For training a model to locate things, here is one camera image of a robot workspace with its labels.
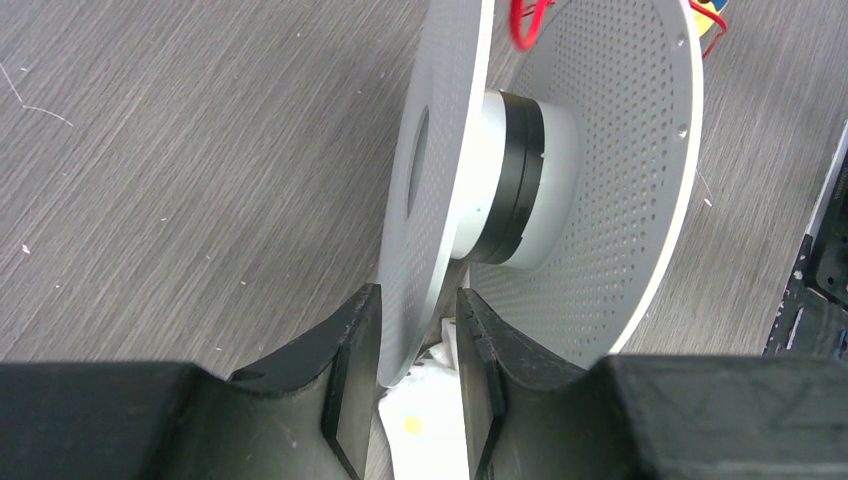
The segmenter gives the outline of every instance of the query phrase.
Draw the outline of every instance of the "red wire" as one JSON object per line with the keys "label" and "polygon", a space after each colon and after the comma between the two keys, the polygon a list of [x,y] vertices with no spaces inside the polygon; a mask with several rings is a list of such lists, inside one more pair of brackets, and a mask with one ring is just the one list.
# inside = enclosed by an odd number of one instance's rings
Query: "red wire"
{"label": "red wire", "polygon": [[[548,5],[553,4],[546,0],[542,0],[535,5],[524,6],[524,0],[511,0],[509,10],[509,33],[512,36],[512,43],[521,51],[527,51],[533,48],[536,40],[539,38],[539,30],[542,29],[542,21],[545,19],[545,9]],[[524,17],[533,15],[533,21],[530,23],[530,29],[527,30],[527,35],[521,32],[521,20]]]}
{"label": "red wire", "polygon": [[704,50],[704,55],[702,56],[702,58],[707,58],[707,55],[709,55],[710,52],[713,51],[713,47],[715,47],[716,42],[718,42],[718,39],[721,38],[722,35],[727,33],[727,23],[717,13],[707,10],[700,4],[696,3],[695,0],[689,0],[689,5],[691,5],[695,11],[709,18],[721,28],[721,31],[718,32],[715,37],[713,37],[713,40],[710,42],[710,46],[707,47],[706,50]]}

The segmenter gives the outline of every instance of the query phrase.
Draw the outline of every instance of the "black ring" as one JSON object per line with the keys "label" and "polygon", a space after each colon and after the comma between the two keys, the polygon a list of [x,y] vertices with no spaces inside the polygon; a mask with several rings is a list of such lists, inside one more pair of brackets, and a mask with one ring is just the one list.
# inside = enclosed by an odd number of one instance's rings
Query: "black ring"
{"label": "black ring", "polygon": [[533,211],[542,178],[545,122],[534,100],[501,92],[506,114],[503,167],[492,208],[466,259],[500,264],[512,257]]}

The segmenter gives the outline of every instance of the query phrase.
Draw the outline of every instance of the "white perforated disc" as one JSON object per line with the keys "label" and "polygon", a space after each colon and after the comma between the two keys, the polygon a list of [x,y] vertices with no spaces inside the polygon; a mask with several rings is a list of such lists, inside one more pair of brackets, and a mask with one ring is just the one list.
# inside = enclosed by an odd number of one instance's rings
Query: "white perforated disc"
{"label": "white perforated disc", "polygon": [[378,379],[394,385],[433,316],[458,222],[457,166],[477,134],[493,0],[432,0],[401,120],[377,281],[383,338]]}
{"label": "white perforated disc", "polygon": [[683,0],[558,2],[508,91],[567,108],[582,159],[565,228],[530,271],[471,266],[511,325],[588,367],[644,316],[695,178],[703,73]]}

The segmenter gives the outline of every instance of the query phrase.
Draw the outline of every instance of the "wood grain floor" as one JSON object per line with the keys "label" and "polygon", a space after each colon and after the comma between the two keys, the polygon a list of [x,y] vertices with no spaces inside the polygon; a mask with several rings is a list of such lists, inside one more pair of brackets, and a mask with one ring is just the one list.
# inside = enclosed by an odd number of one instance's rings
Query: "wood grain floor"
{"label": "wood grain floor", "polygon": [[[709,192],[696,185],[629,351],[762,347],[848,118],[844,6],[731,2],[705,67]],[[188,359],[226,374],[372,280],[425,10],[0,2],[17,91],[0,82],[0,358]],[[504,12],[498,87],[518,59]],[[388,478],[374,431],[369,478]]]}

